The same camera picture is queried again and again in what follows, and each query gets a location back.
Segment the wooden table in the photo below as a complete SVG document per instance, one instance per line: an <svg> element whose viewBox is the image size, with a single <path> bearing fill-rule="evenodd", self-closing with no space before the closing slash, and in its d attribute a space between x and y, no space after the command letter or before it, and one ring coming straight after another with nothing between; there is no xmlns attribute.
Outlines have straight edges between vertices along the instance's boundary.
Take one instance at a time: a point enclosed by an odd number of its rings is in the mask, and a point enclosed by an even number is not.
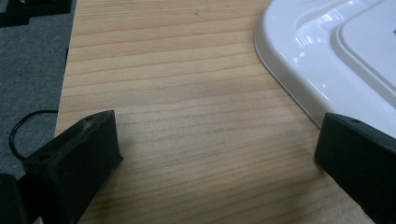
<svg viewBox="0 0 396 224"><path fill-rule="evenodd" d="M78 1L57 133L114 109L124 157L81 223L371 223L256 55L268 3Z"/></svg>

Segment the gray carpet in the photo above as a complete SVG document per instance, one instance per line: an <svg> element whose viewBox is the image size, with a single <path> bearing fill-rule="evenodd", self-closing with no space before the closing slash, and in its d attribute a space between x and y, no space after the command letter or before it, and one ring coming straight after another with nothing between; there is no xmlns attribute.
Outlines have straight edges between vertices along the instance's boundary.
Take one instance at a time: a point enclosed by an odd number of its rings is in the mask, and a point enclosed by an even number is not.
<svg viewBox="0 0 396 224"><path fill-rule="evenodd" d="M0 12L6 5L7 0L0 0ZM8 148L14 125L31 112L59 107L73 15L37 17L29 25L0 28L0 173L17 178L24 174ZM38 115L18 130L16 147L22 155L53 137L56 118Z"/></svg>

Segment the black object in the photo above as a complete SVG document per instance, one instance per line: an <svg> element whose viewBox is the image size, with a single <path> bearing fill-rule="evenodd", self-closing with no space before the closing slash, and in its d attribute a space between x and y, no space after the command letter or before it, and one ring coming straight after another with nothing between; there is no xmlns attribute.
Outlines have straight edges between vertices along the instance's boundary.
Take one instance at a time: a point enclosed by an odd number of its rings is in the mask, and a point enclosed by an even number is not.
<svg viewBox="0 0 396 224"><path fill-rule="evenodd" d="M315 161L375 223L396 223L396 139L359 120L326 114Z"/></svg>
<svg viewBox="0 0 396 224"><path fill-rule="evenodd" d="M8 0L0 27L29 24L31 17L70 13L72 0Z"/></svg>
<svg viewBox="0 0 396 224"><path fill-rule="evenodd" d="M80 120L24 159L20 180L0 175L0 223L39 216L44 223L77 223L121 160L114 111Z"/></svg>

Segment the white plastic tray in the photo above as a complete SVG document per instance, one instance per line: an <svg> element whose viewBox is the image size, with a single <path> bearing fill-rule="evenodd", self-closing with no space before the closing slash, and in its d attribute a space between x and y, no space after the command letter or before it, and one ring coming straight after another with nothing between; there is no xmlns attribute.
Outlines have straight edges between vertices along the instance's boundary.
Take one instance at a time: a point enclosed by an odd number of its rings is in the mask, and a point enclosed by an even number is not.
<svg viewBox="0 0 396 224"><path fill-rule="evenodd" d="M318 126L333 112L396 137L395 12L395 0L275 0L256 50Z"/></svg>

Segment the black cable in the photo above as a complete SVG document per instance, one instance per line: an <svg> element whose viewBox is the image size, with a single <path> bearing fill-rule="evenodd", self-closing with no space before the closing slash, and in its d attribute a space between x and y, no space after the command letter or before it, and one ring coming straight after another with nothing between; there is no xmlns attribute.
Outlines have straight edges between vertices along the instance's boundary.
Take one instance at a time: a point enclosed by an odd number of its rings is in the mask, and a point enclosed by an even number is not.
<svg viewBox="0 0 396 224"><path fill-rule="evenodd" d="M58 113L58 110L38 110L35 111L33 113L30 113L28 115L26 115L23 119L21 119L12 129L11 133L9 134L9 139L8 139L8 143L9 143L9 148L11 149L12 154L20 161L23 161L25 159L24 156L22 156L18 150L15 148L15 134L17 133L17 130L22 126L22 124L24 122L26 122L26 120L28 120L29 118L31 118L34 115L37 114L56 114Z"/></svg>

